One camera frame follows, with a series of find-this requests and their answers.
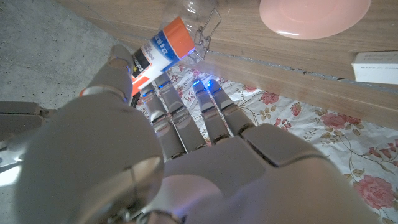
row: wooden table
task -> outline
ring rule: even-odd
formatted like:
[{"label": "wooden table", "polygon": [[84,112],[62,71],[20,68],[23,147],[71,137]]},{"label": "wooden table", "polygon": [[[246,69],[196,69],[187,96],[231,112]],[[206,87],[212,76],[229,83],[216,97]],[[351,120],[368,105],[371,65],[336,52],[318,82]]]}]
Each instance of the wooden table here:
[{"label": "wooden table", "polygon": [[[57,1],[134,49],[156,34],[166,4],[161,0]],[[368,13],[355,26],[318,40],[295,40],[275,34],[262,23],[259,3],[218,1],[223,21],[211,40],[210,49],[214,52],[206,55],[198,69],[398,129],[398,95],[394,91],[336,80],[354,80],[351,62],[358,52],[398,50],[396,0],[373,0]],[[380,86],[398,89],[398,85]]]}]

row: silver metal part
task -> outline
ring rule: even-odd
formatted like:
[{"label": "silver metal part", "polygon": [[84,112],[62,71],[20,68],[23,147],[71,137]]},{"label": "silver metal part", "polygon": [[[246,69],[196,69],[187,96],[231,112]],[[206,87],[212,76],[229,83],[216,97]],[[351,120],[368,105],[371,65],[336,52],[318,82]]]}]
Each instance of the silver metal part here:
[{"label": "silver metal part", "polygon": [[242,133],[242,137],[273,166],[286,166],[306,157],[324,157],[309,143],[293,135],[286,141],[285,135],[284,130],[270,124],[263,124]]},{"label": "silver metal part", "polygon": [[0,101],[0,167],[21,162],[36,129],[55,112],[37,103]]},{"label": "silver metal part", "polygon": [[238,108],[215,80],[208,82],[208,89],[222,112],[232,134],[239,135],[248,128],[255,127],[253,122]]},{"label": "silver metal part", "polygon": [[182,221],[173,213],[153,210],[141,216],[137,224],[182,224]]},{"label": "silver metal part", "polygon": [[199,108],[206,125],[207,132],[212,144],[229,137],[229,132],[221,119],[216,106],[213,104],[207,90],[201,80],[193,81],[193,91],[197,96]]},{"label": "silver metal part", "polygon": [[180,137],[167,115],[163,103],[157,97],[152,84],[147,85],[140,92],[156,136],[162,146],[164,161],[166,162],[171,158],[186,154],[187,152],[181,143]]},{"label": "silver metal part", "polygon": [[[205,35],[205,33],[208,33],[209,28],[209,22],[213,20],[214,18],[218,19],[218,22],[215,23],[215,26],[212,26],[213,29],[210,32],[210,35]],[[193,52],[200,60],[205,59],[205,55],[207,51],[209,50],[210,47],[210,41],[211,41],[211,36],[214,34],[214,31],[217,29],[218,25],[221,23],[221,16],[218,13],[216,9],[213,9],[211,11],[211,14],[209,18],[206,21],[206,24],[202,27],[200,26],[195,34],[195,37],[193,39],[195,43],[195,51]]]},{"label": "silver metal part", "polygon": [[162,177],[160,163],[160,157],[148,158],[87,190],[66,223],[101,223],[121,208],[148,204],[160,188],[154,185]]},{"label": "silver metal part", "polygon": [[142,95],[142,100],[145,103],[145,107],[147,108],[149,121],[151,121],[151,123],[156,122],[156,120],[162,116],[167,116],[167,112],[163,106],[163,103],[159,97],[157,97],[152,84],[147,85],[146,88],[140,92]]},{"label": "silver metal part", "polygon": [[40,114],[40,106],[30,102],[0,101],[0,113],[2,114]]},{"label": "silver metal part", "polygon": [[122,91],[118,90],[115,87],[108,86],[108,85],[97,84],[96,86],[90,86],[90,87],[84,89],[83,92],[81,93],[81,95],[86,96],[86,95],[91,95],[91,94],[103,93],[105,91],[108,91],[110,93],[113,93],[113,94],[119,96],[120,99],[123,100],[123,102],[127,103],[127,97],[124,95],[124,93]]},{"label": "silver metal part", "polygon": [[120,44],[113,46],[108,61],[83,90],[83,94],[110,91],[128,103],[132,91],[132,64],[132,56],[128,49]]},{"label": "silver metal part", "polygon": [[160,77],[155,79],[155,83],[159,87],[159,95],[166,104],[187,152],[192,152],[206,146],[206,141],[199,132],[187,107],[182,103],[180,96],[173,87],[167,74],[163,73]]}]

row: metal bracket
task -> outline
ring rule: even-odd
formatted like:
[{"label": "metal bracket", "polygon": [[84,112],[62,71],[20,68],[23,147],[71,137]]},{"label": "metal bracket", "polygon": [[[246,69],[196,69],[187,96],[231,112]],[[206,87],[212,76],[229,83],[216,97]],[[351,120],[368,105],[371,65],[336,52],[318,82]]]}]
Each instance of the metal bracket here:
[{"label": "metal bracket", "polygon": [[[205,36],[203,33],[206,32],[206,28],[208,27],[208,24],[211,20],[211,18],[213,16],[217,16],[219,21],[217,22],[217,24],[214,26],[213,30],[211,31],[209,36]],[[217,29],[218,25],[221,23],[221,16],[218,13],[217,9],[213,9],[211,11],[211,14],[209,16],[209,18],[206,21],[206,24],[202,27],[200,26],[195,34],[195,39],[194,39],[194,43],[195,43],[195,47],[196,47],[196,51],[194,51],[194,54],[199,57],[201,60],[205,59],[205,54],[207,53],[207,51],[209,50],[209,46],[210,46],[210,40],[211,40],[211,36],[214,34],[214,31]]]}]

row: floral tablecloth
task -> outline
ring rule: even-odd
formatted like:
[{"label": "floral tablecloth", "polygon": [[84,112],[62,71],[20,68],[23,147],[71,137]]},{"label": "floral tablecloth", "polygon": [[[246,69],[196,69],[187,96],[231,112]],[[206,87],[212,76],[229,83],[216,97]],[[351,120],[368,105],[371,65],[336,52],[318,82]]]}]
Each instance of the floral tablecloth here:
[{"label": "floral tablecloth", "polygon": [[[270,123],[313,144],[336,164],[381,223],[398,222],[398,131],[180,65],[167,73],[208,143],[192,90],[196,78],[218,80],[256,125]],[[137,109],[146,114],[142,99]]]}]

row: bottle label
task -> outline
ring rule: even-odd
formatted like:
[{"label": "bottle label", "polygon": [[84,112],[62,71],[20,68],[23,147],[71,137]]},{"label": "bottle label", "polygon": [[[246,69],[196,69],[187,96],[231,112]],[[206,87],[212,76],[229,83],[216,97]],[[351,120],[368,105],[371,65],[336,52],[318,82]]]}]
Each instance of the bottle label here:
[{"label": "bottle label", "polygon": [[195,50],[181,18],[176,18],[133,54],[132,95]]},{"label": "bottle label", "polygon": [[172,46],[160,31],[133,54],[133,94],[180,61]]},{"label": "bottle label", "polygon": [[134,78],[137,78],[137,76],[150,65],[145,55],[142,53],[142,49],[137,50],[132,55],[132,62],[134,63],[132,68],[132,75]]}]

